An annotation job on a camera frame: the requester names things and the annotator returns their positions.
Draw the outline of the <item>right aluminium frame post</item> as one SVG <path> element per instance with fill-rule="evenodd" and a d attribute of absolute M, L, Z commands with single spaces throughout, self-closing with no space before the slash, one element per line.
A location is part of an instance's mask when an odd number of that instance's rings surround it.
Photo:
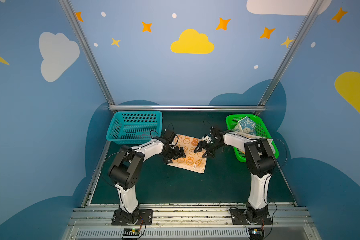
<path fill-rule="evenodd" d="M 306 17 L 304 18 L 300 28 L 298 29 L 295 40 L 292 42 L 292 45 L 288 48 L 283 60 L 281 61 L 280 66 L 278 67 L 275 75 L 273 76 L 272 80 L 270 81 L 269 85 L 267 86 L 263 96 L 261 97 L 258 106 L 256 107 L 256 111 L 254 114 L 259 116 L 261 112 L 266 110 L 266 104 L 269 101 L 271 95 L 275 91 L 277 85 L 279 84 L 280 80 L 282 79 L 284 73 L 286 72 L 288 66 L 292 62 L 293 57 L 297 53 L 300 45 L 304 41 L 306 35 L 308 34 L 309 30 L 311 29 L 312 25 L 314 24 L 316 18 L 319 15 L 319 11 L 321 6 L 324 4 L 324 0 L 315 0 L 311 8 L 309 9 Z"/>

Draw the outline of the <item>aluminium frame post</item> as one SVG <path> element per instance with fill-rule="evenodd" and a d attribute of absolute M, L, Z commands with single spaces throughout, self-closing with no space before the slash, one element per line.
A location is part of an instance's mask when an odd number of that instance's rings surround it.
<path fill-rule="evenodd" d="M 295 40 L 292 42 L 292 45 L 288 48 L 283 60 L 281 61 L 280 66 L 278 67 L 275 75 L 273 76 L 272 80 L 270 81 L 269 85 L 267 86 L 263 96 L 261 97 L 258 106 L 256 107 L 256 111 L 254 114 L 259 116 L 261 112 L 266 110 L 266 104 L 269 101 L 271 95 L 275 91 L 277 85 L 279 84 L 280 80 L 282 79 L 284 73 L 286 72 L 288 66 L 292 62 L 293 57 L 297 53 L 300 45 L 304 41 L 306 35 L 308 34 L 309 30 L 311 29 L 312 25 L 314 24 L 316 18 L 319 15 L 319 11 L 321 6 L 324 4 L 324 0 L 315 0 L 311 8 L 309 9 L 306 17 L 304 18 L 300 28 L 298 29 Z"/>
<path fill-rule="evenodd" d="M 91 47 L 87 41 L 87 38 L 84 34 L 84 31 L 80 25 L 80 21 L 78 20 L 76 16 L 76 12 L 74 11 L 74 8 L 71 4 L 71 1 L 68 0 L 59 0 L 59 3 L 80 43 L 80 46 L 82 47 L 82 50 L 88 60 L 88 63 L 94 73 L 94 76 L 108 102 L 109 105 L 114 105 L 114 99 L 111 95 L 110 89 L 106 83 L 106 80 L 100 70 L 100 67 L 95 59 L 95 56 L 91 50 Z"/>

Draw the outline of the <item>teal pattern towel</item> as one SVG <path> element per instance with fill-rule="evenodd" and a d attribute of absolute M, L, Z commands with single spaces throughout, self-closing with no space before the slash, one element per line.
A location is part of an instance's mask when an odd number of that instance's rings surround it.
<path fill-rule="evenodd" d="M 244 117 L 237 122 L 234 131 L 256 136 L 256 123 L 251 118 Z"/>

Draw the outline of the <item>small circuit board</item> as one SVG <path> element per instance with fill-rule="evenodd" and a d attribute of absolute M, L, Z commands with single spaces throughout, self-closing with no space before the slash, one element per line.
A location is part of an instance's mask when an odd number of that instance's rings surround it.
<path fill-rule="evenodd" d="M 249 228 L 249 240 L 263 240 L 264 230 L 258 228 Z"/>
<path fill-rule="evenodd" d="M 137 228 L 124 228 L 122 230 L 122 240 L 138 239 L 141 235 L 141 231 Z"/>

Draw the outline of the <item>left aluminium frame post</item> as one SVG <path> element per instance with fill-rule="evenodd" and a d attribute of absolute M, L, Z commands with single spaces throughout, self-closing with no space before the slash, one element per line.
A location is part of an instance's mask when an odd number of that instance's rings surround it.
<path fill-rule="evenodd" d="M 80 46 L 82 47 L 82 50 L 88 60 L 88 63 L 94 73 L 94 76 L 108 102 L 109 105 L 114 105 L 114 99 L 111 95 L 110 89 L 106 83 L 106 80 L 100 70 L 100 67 L 95 59 L 95 56 L 91 50 L 91 47 L 87 41 L 87 38 L 84 34 L 84 31 L 80 25 L 80 21 L 78 20 L 76 16 L 76 12 L 74 11 L 74 8 L 71 4 L 71 1 L 68 0 L 59 0 L 59 3 L 80 43 Z"/>

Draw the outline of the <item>green plastic basket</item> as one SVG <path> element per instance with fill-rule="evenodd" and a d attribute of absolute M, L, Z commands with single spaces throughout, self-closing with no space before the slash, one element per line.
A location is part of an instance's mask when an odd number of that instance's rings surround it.
<path fill-rule="evenodd" d="M 248 118 L 251 119 L 249 121 L 246 121 L 246 123 L 251 123 L 249 128 L 253 128 L 253 133 L 258 136 L 258 137 L 264 137 L 264 138 L 268 138 L 271 139 L 271 135 L 267 129 L 267 127 L 265 126 L 263 120 L 256 116 L 256 115 L 252 115 L 252 114 L 234 114 L 234 115 L 229 115 L 226 117 L 226 125 L 228 130 L 233 130 L 237 123 L 244 118 Z M 271 144 L 273 145 L 273 149 L 275 150 L 274 154 L 276 159 L 279 157 L 279 150 L 276 147 L 275 143 L 273 141 L 271 141 Z M 241 151 L 239 151 L 237 148 L 234 148 L 234 152 L 236 155 L 236 158 L 239 162 L 246 162 L 246 157 L 245 154 L 242 153 Z"/>

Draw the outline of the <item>orange bunny pattern towel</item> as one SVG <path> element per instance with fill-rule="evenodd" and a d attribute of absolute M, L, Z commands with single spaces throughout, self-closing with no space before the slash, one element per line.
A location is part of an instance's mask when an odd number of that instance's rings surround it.
<path fill-rule="evenodd" d="M 185 135 L 177 135 L 175 137 L 173 144 L 177 143 L 176 146 L 181 148 L 183 147 L 185 152 L 184 158 L 179 158 L 176 160 L 172 160 L 172 163 L 169 163 L 169 166 L 185 169 L 188 171 L 196 172 L 203 174 L 205 172 L 207 158 L 203 157 L 203 154 L 206 152 L 203 150 L 202 152 L 195 153 L 194 149 L 197 147 L 198 143 L 201 139 L 185 136 Z"/>

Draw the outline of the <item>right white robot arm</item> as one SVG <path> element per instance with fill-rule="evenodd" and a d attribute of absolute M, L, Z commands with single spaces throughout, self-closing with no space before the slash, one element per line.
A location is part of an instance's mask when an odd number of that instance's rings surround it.
<path fill-rule="evenodd" d="M 194 152 L 205 151 L 204 158 L 213 158 L 216 150 L 225 146 L 244 151 L 247 167 L 251 173 L 251 191 L 246 218 L 252 223 L 266 218 L 269 215 L 267 200 L 269 183 L 277 166 L 271 143 L 264 137 L 250 137 L 248 134 L 231 130 L 221 132 L 211 127 L 210 134 L 199 141 Z"/>

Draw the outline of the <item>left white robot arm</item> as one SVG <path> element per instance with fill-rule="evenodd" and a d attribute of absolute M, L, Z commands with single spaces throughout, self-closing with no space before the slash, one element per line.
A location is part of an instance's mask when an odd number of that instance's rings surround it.
<path fill-rule="evenodd" d="M 108 176 L 118 191 L 121 213 L 136 216 L 139 212 L 139 202 L 136 188 L 144 161 L 160 155 L 165 164 L 186 156 L 184 148 L 177 146 L 179 136 L 173 131 L 166 131 L 162 136 L 155 137 L 139 146 L 122 146 L 116 154 Z"/>

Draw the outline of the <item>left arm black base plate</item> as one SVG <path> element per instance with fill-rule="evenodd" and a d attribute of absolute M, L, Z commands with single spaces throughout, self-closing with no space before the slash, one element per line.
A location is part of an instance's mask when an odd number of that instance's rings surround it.
<path fill-rule="evenodd" d="M 114 212 L 111 225 L 112 226 L 150 226 L 153 220 L 153 210 L 136 209 L 133 213 L 127 213 L 122 209 Z"/>

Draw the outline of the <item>horizontal aluminium frame rail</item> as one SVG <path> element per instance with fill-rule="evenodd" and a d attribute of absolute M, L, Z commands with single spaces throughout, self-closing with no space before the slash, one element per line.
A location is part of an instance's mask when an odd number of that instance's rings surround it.
<path fill-rule="evenodd" d="M 164 112 L 263 112 L 265 106 L 149 106 L 110 105 L 111 111 L 164 111 Z"/>

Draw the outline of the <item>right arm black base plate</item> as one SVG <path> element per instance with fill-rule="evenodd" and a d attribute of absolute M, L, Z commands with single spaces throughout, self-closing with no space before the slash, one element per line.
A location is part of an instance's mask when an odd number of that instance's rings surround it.
<path fill-rule="evenodd" d="M 273 223 L 267 208 L 255 210 L 232 207 L 229 212 L 233 225 L 271 225 Z"/>

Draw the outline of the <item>right small circuit board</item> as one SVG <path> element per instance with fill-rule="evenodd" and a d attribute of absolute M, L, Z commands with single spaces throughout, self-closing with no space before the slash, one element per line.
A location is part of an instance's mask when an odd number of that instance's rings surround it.
<path fill-rule="evenodd" d="M 264 230 L 258 228 L 249 228 L 249 240 L 263 240 Z"/>

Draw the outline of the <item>left small circuit board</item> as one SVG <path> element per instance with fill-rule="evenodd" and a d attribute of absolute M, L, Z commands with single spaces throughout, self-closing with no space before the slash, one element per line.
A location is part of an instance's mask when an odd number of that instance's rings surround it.
<path fill-rule="evenodd" d="M 137 228 L 124 228 L 122 230 L 122 240 L 138 239 L 141 235 L 141 231 Z"/>

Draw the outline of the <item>teal plastic basket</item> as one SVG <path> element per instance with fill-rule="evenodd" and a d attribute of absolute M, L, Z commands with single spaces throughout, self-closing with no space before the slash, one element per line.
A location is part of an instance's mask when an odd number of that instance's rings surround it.
<path fill-rule="evenodd" d="M 162 132 L 159 111 L 125 111 L 114 114 L 107 131 L 107 141 L 118 145 L 141 145 Z"/>

